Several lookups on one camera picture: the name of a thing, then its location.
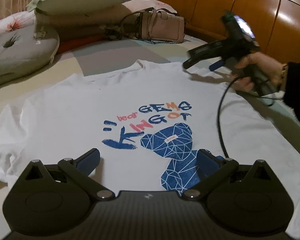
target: blue geometric bear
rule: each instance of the blue geometric bear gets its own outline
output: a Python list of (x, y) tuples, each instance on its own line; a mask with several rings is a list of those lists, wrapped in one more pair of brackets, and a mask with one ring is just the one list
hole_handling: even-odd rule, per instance
[(181, 195), (200, 182), (196, 165), (198, 150), (192, 150), (192, 131), (187, 124), (176, 123), (155, 134), (146, 134), (140, 142), (142, 147), (172, 159), (161, 176), (161, 185), (166, 190), (177, 190)]

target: black sleeve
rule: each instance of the black sleeve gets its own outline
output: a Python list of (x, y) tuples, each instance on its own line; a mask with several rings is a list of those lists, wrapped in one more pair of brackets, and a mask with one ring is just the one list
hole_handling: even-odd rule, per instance
[(289, 62), (286, 92), (283, 101), (293, 108), (300, 121), (300, 63)]

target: pink handbag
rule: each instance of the pink handbag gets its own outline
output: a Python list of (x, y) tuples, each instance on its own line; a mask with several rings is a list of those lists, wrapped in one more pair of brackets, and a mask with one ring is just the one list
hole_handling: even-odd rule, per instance
[[(134, 14), (139, 14), (135, 24), (125, 24), (124, 20)], [(132, 34), (138, 40), (182, 43), (184, 38), (184, 18), (165, 8), (159, 10), (147, 8), (127, 15), (120, 25), (122, 35)]]

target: wooden headboard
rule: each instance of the wooden headboard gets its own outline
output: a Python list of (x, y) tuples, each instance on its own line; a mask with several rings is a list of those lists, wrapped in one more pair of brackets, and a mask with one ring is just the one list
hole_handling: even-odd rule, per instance
[(300, 0), (160, 0), (183, 16), (187, 34), (207, 42), (227, 34), (220, 17), (230, 10), (252, 28), (261, 51), (280, 62), (300, 61)]

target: graphic print on t-shirt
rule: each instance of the graphic print on t-shirt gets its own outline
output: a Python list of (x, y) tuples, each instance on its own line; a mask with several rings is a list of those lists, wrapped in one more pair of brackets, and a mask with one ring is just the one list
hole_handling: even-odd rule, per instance
[[(166, 190), (176, 190), (182, 194), (200, 182), (196, 165), (198, 150), (192, 150), (191, 128), (184, 122), (177, 122), (154, 134), (147, 133), (145, 135), (144, 130), (151, 131), (157, 124), (167, 123), (169, 119), (186, 121), (187, 117), (191, 116), (190, 113), (187, 113), (191, 108), (192, 106), (186, 101), (182, 101), (178, 105), (171, 102), (141, 106), (137, 112), (116, 116), (116, 122), (105, 120), (103, 128), (105, 132), (112, 131), (114, 127), (118, 126), (118, 123), (127, 123), (128, 125), (121, 127), (119, 140), (104, 139), (102, 142), (112, 148), (134, 150), (137, 146), (135, 145), (136, 140), (132, 138), (143, 135), (140, 139), (142, 147), (154, 151), (163, 158), (171, 158), (167, 169), (161, 176), (161, 185)], [(147, 118), (147, 121), (145, 119), (136, 121), (144, 118), (144, 114), (151, 114), (151, 116)]]

